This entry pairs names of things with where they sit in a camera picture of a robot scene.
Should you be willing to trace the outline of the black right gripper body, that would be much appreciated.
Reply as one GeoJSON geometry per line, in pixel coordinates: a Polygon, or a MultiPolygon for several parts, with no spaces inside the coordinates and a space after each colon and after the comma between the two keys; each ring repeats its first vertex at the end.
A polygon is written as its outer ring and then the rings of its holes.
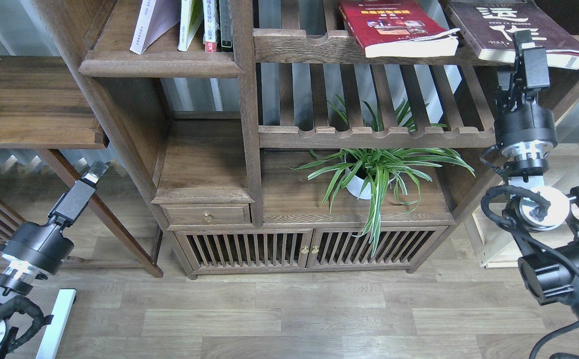
{"type": "Polygon", "coordinates": [[[546,50],[520,45],[515,66],[497,71],[495,138],[500,150],[551,150],[558,145],[552,111],[538,104],[538,93],[551,82],[546,50]]]}

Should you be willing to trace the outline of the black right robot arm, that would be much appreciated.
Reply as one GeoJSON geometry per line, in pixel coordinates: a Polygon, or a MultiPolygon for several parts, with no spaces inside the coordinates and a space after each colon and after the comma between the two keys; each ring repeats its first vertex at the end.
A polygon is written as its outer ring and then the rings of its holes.
{"type": "Polygon", "coordinates": [[[579,186],[563,193],[544,184],[547,156],[558,145],[553,114],[538,104],[539,91],[551,84],[547,52],[531,30],[515,32],[513,41],[515,67],[498,72],[495,145],[488,148],[509,161],[499,168],[480,157],[504,179],[487,190],[481,209],[513,237],[520,275],[538,304],[559,302],[577,317],[542,337],[529,355],[535,359],[547,342],[579,328],[579,186]]]}

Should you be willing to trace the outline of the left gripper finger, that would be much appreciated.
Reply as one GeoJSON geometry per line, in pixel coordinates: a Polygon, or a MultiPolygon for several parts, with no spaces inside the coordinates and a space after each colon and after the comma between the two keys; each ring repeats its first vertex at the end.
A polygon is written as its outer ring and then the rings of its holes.
{"type": "Polygon", "coordinates": [[[91,187],[96,187],[108,169],[109,166],[105,162],[94,161],[89,170],[84,173],[83,181],[91,187]]]}

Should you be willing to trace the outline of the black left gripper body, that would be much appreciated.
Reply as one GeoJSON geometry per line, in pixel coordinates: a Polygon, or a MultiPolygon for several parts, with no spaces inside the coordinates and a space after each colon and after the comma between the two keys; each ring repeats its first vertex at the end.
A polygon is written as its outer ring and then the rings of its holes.
{"type": "Polygon", "coordinates": [[[76,181],[64,193],[48,214],[44,225],[24,222],[5,244],[0,244],[2,256],[27,261],[37,268],[55,275],[74,243],[63,236],[63,230],[74,224],[95,193],[95,183],[76,181]]]}

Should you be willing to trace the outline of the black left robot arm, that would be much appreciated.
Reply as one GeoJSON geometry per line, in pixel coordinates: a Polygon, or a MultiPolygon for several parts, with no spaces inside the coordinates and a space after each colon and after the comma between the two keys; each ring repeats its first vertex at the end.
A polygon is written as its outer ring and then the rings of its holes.
{"type": "Polygon", "coordinates": [[[45,316],[27,296],[32,283],[55,275],[74,248],[63,230],[71,227],[88,206],[107,169],[107,164],[96,161],[59,198],[46,223],[24,222],[5,244],[0,244],[2,257],[9,261],[0,273],[0,359],[52,322],[53,316],[45,316]]]}

